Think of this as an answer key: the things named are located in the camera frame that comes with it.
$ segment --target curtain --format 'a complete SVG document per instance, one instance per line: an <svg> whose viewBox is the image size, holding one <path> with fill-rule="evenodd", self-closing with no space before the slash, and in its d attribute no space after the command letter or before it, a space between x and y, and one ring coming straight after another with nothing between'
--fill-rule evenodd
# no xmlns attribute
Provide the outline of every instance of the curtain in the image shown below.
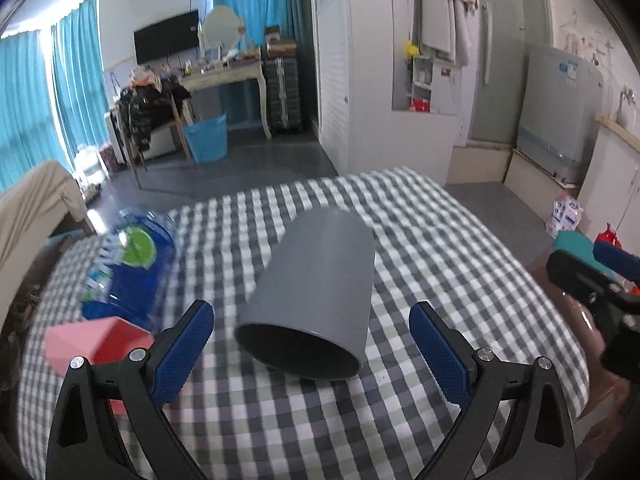
<svg viewBox="0 0 640 480"><path fill-rule="evenodd" d="M264 28L270 25L279 25L283 38L306 41L301 0L213 0L213 5L231 7L244 19L247 37L256 45L264 44ZM227 85L220 89L220 94L230 124L260 120L260 97L255 82Z"/></svg>
<svg viewBox="0 0 640 480"><path fill-rule="evenodd" d="M45 160L68 168L39 35L23 32L0 40L0 191Z"/></svg>
<svg viewBox="0 0 640 480"><path fill-rule="evenodd" d="M66 150L74 158L81 144L100 146L109 140L97 0L82 2L51 27L51 36L56 108Z"/></svg>

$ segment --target pink box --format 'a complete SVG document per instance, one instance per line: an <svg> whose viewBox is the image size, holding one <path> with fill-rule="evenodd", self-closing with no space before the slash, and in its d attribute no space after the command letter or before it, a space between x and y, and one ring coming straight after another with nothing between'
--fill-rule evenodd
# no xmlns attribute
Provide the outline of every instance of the pink box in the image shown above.
<svg viewBox="0 0 640 480"><path fill-rule="evenodd" d="M45 334L46 361L64 377L71 359L82 356L92 365L123 360L134 348L149 348L151 333L119 317L106 317L52 326ZM111 401L113 412L126 413L121 401Z"/></svg>

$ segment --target pile of clothes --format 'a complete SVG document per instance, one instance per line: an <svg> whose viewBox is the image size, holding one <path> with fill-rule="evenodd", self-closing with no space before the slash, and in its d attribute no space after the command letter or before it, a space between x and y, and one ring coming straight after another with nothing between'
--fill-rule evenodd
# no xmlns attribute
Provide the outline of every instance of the pile of clothes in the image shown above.
<svg viewBox="0 0 640 480"><path fill-rule="evenodd" d="M148 152L153 130L174 120L172 97L180 116L182 101L191 94L180 85L176 75L170 72L158 75L143 68L132 72L130 84L120 92L116 106L122 118L120 132L133 140L139 152Z"/></svg>
<svg viewBox="0 0 640 480"><path fill-rule="evenodd" d="M430 49L438 57L468 65L472 43L466 15L478 0L414 0L414 5L412 43L423 53Z"/></svg>

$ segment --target checkered tablecloth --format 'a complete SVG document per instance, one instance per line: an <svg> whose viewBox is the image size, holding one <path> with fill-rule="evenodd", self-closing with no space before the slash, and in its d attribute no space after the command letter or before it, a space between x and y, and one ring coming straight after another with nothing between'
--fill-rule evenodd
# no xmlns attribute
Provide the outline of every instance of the checkered tablecloth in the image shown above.
<svg viewBox="0 0 640 480"><path fill-rule="evenodd" d="M233 338L236 314L287 225L301 211L323 206L359 213L376 239L367 362L357 377L334 383L269 370ZM475 348L522 363L549 356L573 419L587 401L586 360L560 314L469 211L411 170L256 189L172 214L178 254L164 325L202 298L213 305L216 326L165 413L209 478L412 479L458 412L444 401L409 334L409 309L421 300L431 301ZM21 459L36 479L44 478L62 384L44 362L44 332L81 318L82 282L99 241L83 240L65 254L28 338L18 431ZM489 463L507 413L501 406L476 473ZM126 418L120 427L134 464L150 477Z"/></svg>

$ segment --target white louvered door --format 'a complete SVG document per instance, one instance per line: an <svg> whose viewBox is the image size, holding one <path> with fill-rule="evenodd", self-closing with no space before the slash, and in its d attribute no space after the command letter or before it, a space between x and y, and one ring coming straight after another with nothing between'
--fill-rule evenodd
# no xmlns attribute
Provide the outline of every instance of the white louvered door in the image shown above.
<svg viewBox="0 0 640 480"><path fill-rule="evenodd" d="M339 174L349 160L348 0L316 0L320 144Z"/></svg>

